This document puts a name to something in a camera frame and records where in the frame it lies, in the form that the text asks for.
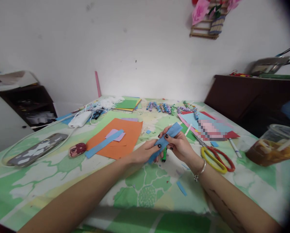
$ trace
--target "scissors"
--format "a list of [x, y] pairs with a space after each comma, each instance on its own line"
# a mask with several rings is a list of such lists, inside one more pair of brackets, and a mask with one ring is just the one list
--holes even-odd
[[[206, 162], [212, 167], [214, 168], [216, 171], [225, 174], [227, 171], [228, 172], [233, 172], [236, 168], [235, 165], [233, 164], [233, 162], [231, 161], [231, 159], [223, 152], [221, 152], [220, 150], [214, 148], [214, 147], [209, 147], [208, 145], [206, 145], [200, 138], [198, 138], [196, 136], [196, 138], [198, 139], [200, 145], [202, 146], [201, 148], [201, 156], [206, 160]], [[224, 158], [228, 161], [228, 163], [230, 164], [230, 168], [227, 167], [222, 159], [218, 156], [218, 153], [221, 154], [222, 156], [224, 156]], [[221, 169], [217, 168], [216, 166], [214, 166], [212, 163], [209, 162], [209, 160], [207, 159], [206, 155], [207, 154], [211, 159], [214, 160], [214, 162], [216, 162]]]

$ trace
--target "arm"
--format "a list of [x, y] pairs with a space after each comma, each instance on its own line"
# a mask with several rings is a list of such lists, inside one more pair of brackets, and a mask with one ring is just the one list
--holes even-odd
[[[168, 129], [169, 127], [165, 128], [158, 137]], [[169, 142], [167, 148], [185, 162], [193, 174], [200, 174], [204, 160], [193, 151], [183, 132], [175, 138], [166, 135], [165, 139]], [[199, 182], [234, 232], [279, 232], [281, 230], [280, 225], [270, 215], [211, 166], [206, 166], [199, 176]]]
[[154, 146], [156, 141], [145, 142], [128, 156], [105, 166], [65, 190], [29, 220], [19, 233], [73, 231], [126, 170], [134, 165], [143, 165], [159, 150], [161, 145]]

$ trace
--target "plastic cup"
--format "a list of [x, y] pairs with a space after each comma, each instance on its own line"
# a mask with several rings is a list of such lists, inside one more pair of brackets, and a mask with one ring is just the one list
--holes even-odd
[[264, 135], [246, 152], [254, 163], [269, 166], [290, 159], [290, 145], [278, 148], [290, 139], [290, 127], [272, 124]]

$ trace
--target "silver bracelet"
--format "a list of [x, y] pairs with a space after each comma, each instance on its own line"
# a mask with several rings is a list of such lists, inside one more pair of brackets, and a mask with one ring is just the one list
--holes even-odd
[[205, 159], [203, 159], [203, 160], [204, 160], [204, 165], [203, 165], [202, 171], [200, 172], [199, 175], [195, 175], [194, 176], [194, 179], [195, 179], [196, 182], [198, 182], [199, 176], [204, 172], [204, 169], [206, 168], [206, 160]]

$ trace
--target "white wall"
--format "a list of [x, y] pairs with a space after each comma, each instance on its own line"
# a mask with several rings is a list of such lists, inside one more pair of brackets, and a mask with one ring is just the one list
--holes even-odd
[[64, 112], [97, 97], [94, 70], [102, 94], [204, 100], [215, 74], [244, 72], [290, 47], [275, 0], [243, 0], [217, 40], [189, 37], [193, 8], [191, 0], [0, 0], [0, 70], [33, 71]]

